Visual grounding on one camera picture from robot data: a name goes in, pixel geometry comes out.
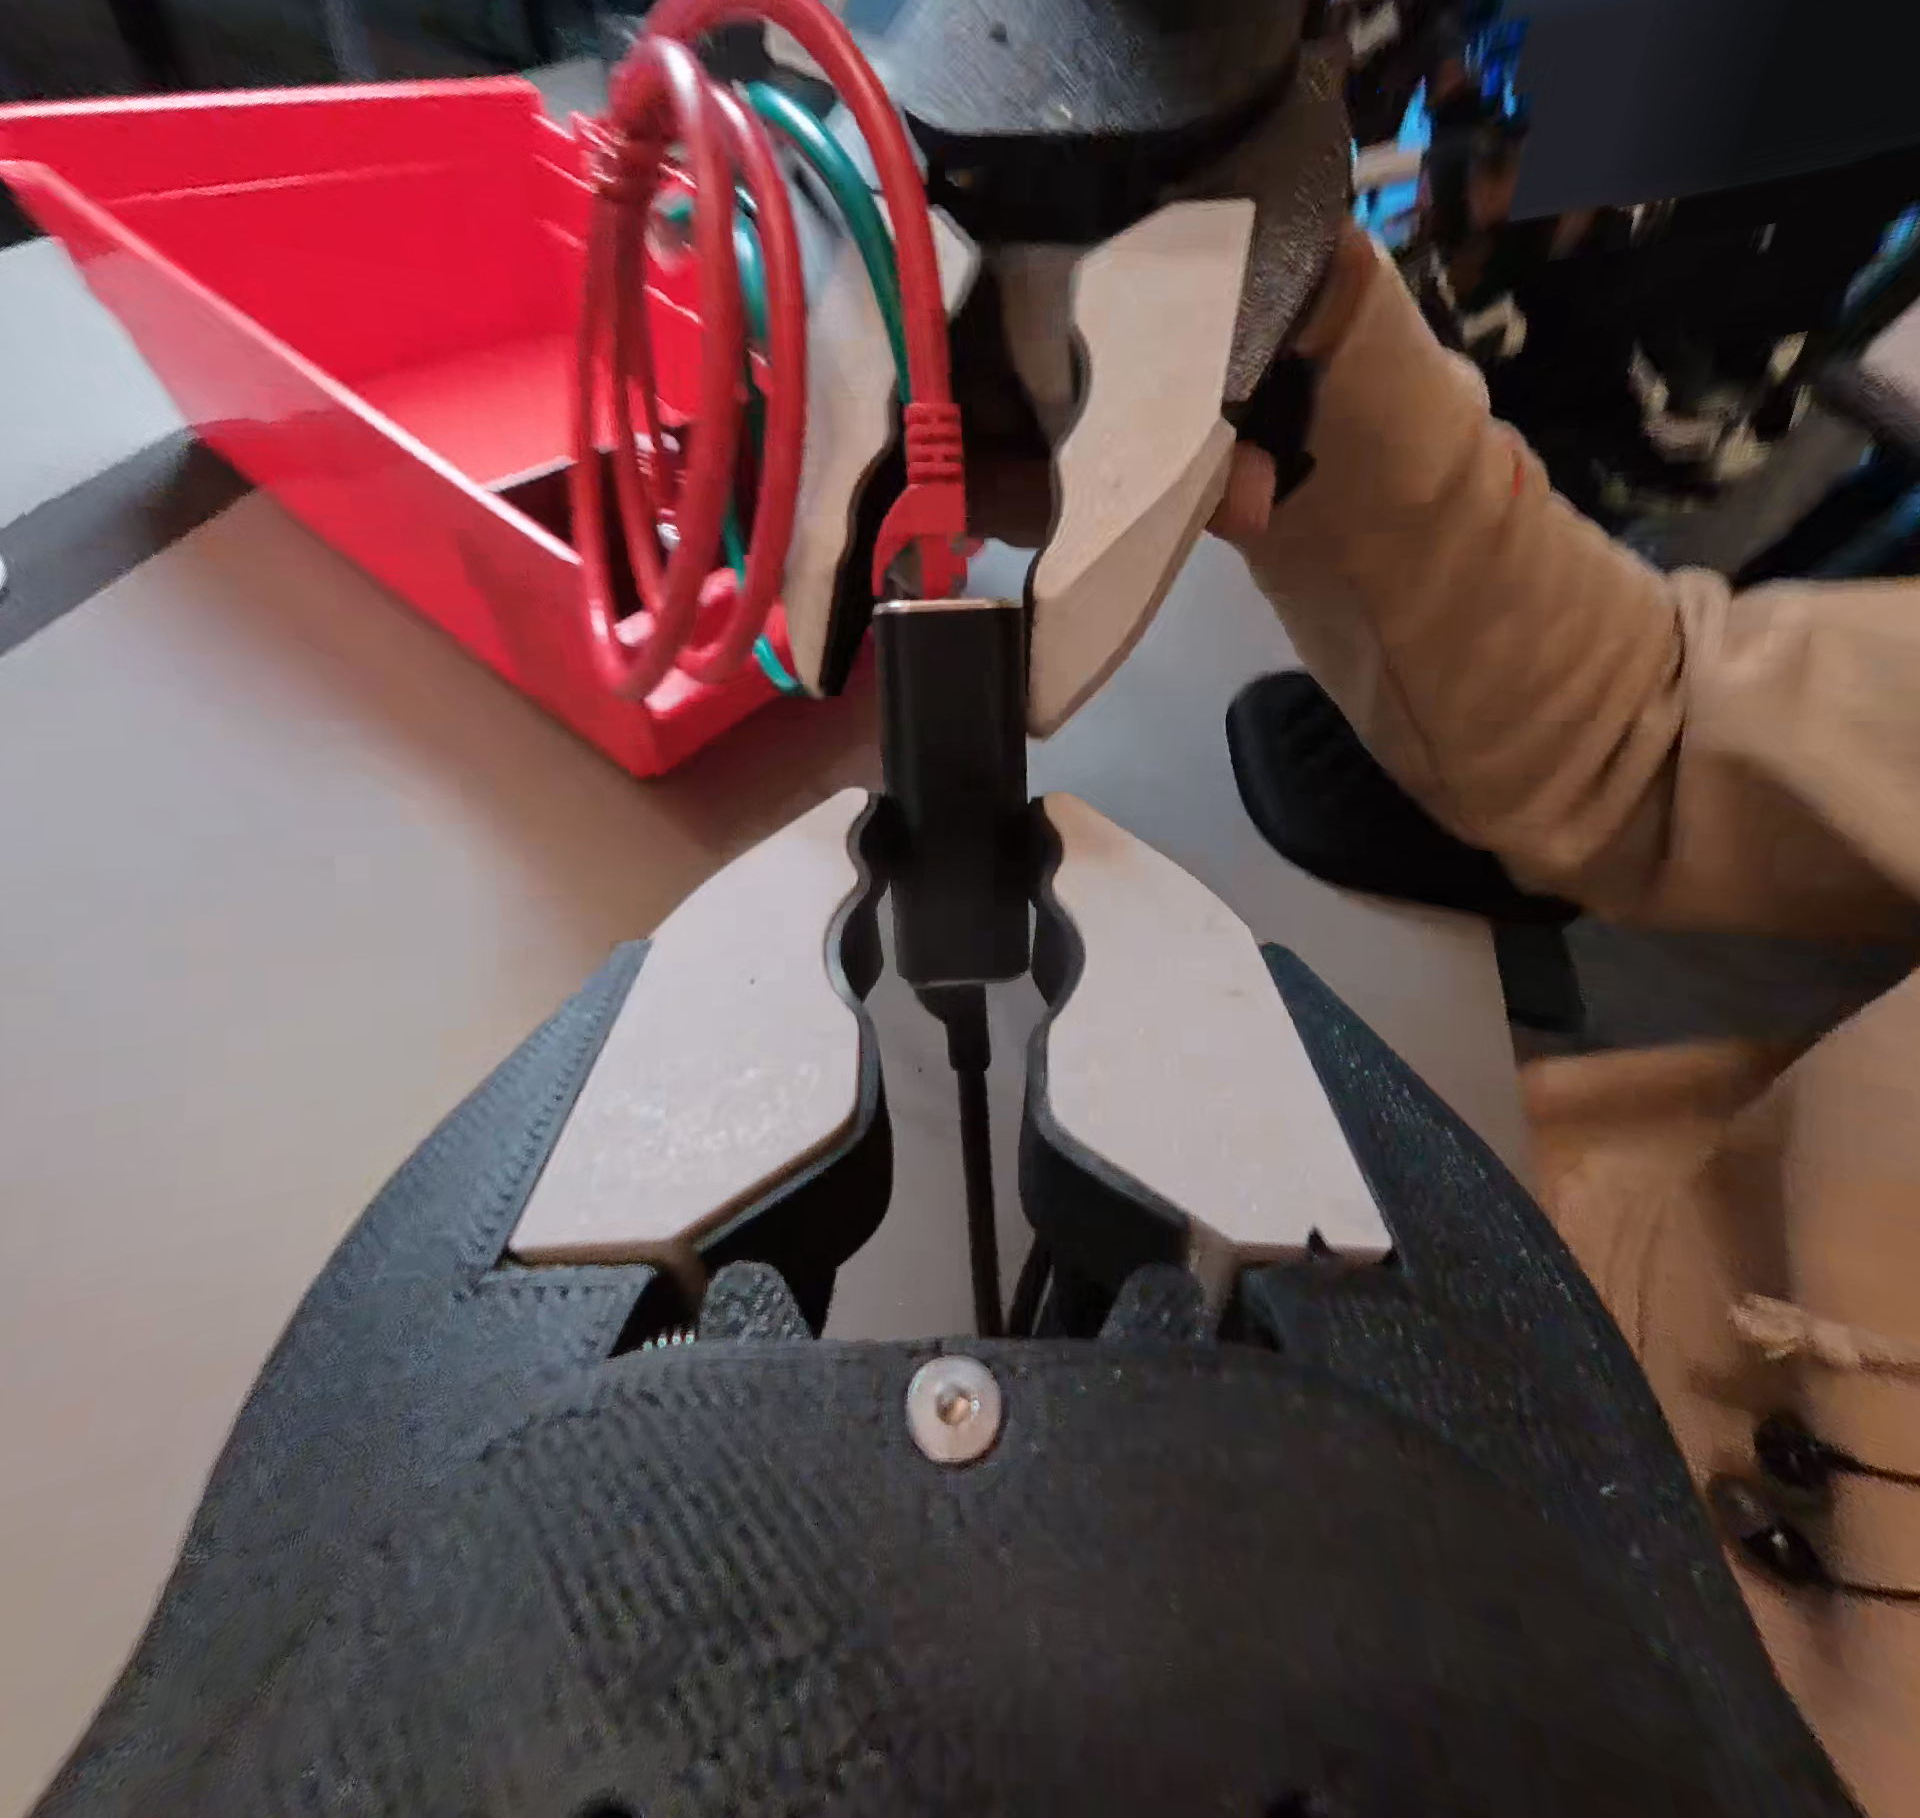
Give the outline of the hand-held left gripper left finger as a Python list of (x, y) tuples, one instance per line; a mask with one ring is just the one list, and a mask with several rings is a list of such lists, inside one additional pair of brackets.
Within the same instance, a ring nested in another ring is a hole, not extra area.
[(814, 1298), (877, 1232), (877, 797), (839, 791), (710, 875), (642, 948), (510, 1234), (527, 1266), (737, 1258)]

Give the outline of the red plastic bin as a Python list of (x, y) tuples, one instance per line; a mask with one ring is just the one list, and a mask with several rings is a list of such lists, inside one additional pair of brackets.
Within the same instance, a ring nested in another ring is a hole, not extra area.
[(767, 706), (588, 657), (578, 570), (484, 485), (574, 459), (591, 126), (520, 77), (7, 103), (4, 185), (246, 481), (635, 776)]

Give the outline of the black ethernet splitter box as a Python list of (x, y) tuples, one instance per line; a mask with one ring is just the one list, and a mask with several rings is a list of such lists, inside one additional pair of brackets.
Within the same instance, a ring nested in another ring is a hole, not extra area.
[(871, 631), (901, 977), (920, 992), (1015, 980), (1034, 867), (1022, 608), (888, 600)]

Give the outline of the person's right hand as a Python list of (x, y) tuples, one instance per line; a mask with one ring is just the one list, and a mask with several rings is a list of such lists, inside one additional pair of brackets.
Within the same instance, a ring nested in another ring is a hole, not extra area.
[(1274, 455), (1257, 442), (1236, 440), (1206, 529), (1228, 544), (1251, 544), (1270, 527), (1279, 495), (1279, 466)]

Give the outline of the person's right forearm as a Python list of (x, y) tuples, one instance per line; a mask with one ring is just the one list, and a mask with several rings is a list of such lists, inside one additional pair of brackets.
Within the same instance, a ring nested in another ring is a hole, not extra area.
[(1912, 582), (1657, 572), (1551, 489), (1357, 226), (1296, 347), (1313, 470), (1241, 551), (1389, 776), (1610, 922), (1916, 948)]

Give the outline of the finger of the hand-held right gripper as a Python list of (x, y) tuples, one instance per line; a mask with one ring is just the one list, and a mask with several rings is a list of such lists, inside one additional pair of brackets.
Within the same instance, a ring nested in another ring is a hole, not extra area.
[(1032, 735), (1054, 735), (1134, 650), (1221, 497), (1255, 211), (1183, 198), (1092, 245), (996, 249), (1001, 336), (1052, 478), (1024, 583)]
[(858, 648), (871, 566), (858, 561), (862, 493), (897, 440), (894, 343), (850, 236), (797, 206), (807, 294), (807, 436), (778, 608), (786, 648), (812, 699), (841, 691)]

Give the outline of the person's beige hoodie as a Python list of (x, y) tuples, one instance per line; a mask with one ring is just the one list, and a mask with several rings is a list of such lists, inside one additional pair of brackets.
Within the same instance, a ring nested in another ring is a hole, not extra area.
[(1772, 1664), (1918, 1812), (1918, 982), (1810, 1043), (1523, 1073), (1536, 1196), (1657, 1396)]

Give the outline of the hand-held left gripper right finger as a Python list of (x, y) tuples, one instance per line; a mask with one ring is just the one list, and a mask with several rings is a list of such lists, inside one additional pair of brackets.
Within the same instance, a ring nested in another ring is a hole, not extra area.
[(1243, 1273), (1377, 1266), (1381, 1201), (1249, 924), (1090, 803), (1035, 806), (1018, 1205), (1039, 1315), (1103, 1317), (1164, 1266), (1223, 1311)]

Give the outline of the black bin divider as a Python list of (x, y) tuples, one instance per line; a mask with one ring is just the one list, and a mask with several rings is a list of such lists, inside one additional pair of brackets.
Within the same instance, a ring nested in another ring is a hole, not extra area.
[(486, 481), (487, 502), (506, 532), (503, 542), (516, 544), (520, 553), (561, 559), (569, 572), (578, 570), (572, 534), (574, 472), (574, 459), (555, 457)]

